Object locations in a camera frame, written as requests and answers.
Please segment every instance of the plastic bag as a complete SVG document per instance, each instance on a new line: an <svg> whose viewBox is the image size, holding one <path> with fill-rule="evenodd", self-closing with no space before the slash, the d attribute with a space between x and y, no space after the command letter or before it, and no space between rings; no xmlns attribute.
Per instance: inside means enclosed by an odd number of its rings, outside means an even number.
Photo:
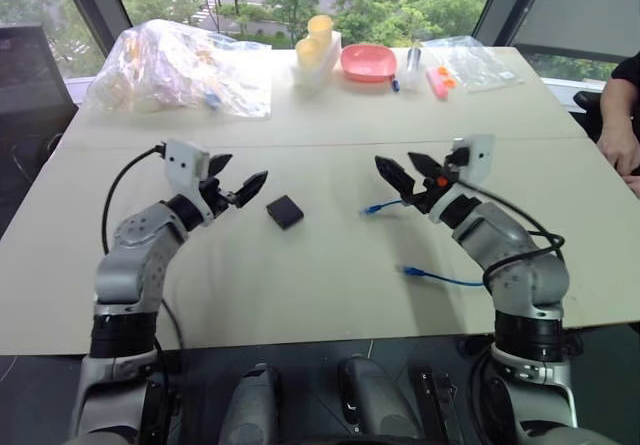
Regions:
<svg viewBox="0 0 640 445"><path fill-rule="evenodd" d="M241 117L267 117L270 49L201 28L151 20L120 34L86 102L139 112L209 106Z"/></svg>
<svg viewBox="0 0 640 445"><path fill-rule="evenodd" d="M423 47L469 92L493 90L522 83L522 79L495 53L473 37L451 37L422 42Z"/></svg>

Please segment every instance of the pink bowl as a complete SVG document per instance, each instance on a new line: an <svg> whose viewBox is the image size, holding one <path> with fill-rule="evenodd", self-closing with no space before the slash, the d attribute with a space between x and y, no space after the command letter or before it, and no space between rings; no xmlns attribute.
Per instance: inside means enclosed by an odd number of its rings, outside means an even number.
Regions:
<svg viewBox="0 0 640 445"><path fill-rule="evenodd" d="M384 82L396 73L393 52L381 45L349 45L340 55L342 71L357 82Z"/></svg>

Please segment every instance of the black sleeve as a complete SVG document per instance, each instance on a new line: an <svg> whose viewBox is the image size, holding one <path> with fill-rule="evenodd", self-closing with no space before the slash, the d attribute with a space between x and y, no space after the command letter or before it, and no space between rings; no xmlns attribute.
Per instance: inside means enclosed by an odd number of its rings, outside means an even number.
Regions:
<svg viewBox="0 0 640 445"><path fill-rule="evenodd" d="M627 58L618 65L615 70L611 72L611 78L622 78L640 88L640 53L635 57Z"/></svg>

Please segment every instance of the person's hand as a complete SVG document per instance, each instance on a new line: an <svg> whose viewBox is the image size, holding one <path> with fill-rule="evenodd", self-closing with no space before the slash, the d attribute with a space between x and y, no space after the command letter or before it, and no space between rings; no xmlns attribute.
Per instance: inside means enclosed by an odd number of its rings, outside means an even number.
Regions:
<svg viewBox="0 0 640 445"><path fill-rule="evenodd" d="M626 175L622 177L622 179L629 185L629 188L633 190L633 193L636 194L636 197L640 198L640 177L635 177L633 175Z"/></svg>
<svg viewBox="0 0 640 445"><path fill-rule="evenodd" d="M598 148L620 175L629 175L640 165L640 143L628 123L604 124Z"/></svg>

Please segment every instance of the pink marker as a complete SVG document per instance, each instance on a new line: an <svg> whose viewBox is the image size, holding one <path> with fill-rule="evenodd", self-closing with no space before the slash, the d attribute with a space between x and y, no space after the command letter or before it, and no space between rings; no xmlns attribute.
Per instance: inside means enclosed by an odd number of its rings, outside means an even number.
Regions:
<svg viewBox="0 0 640 445"><path fill-rule="evenodd" d="M440 100L446 100L449 96L449 89L445 86L442 75L438 73L437 68L427 68L425 73L433 94Z"/></svg>

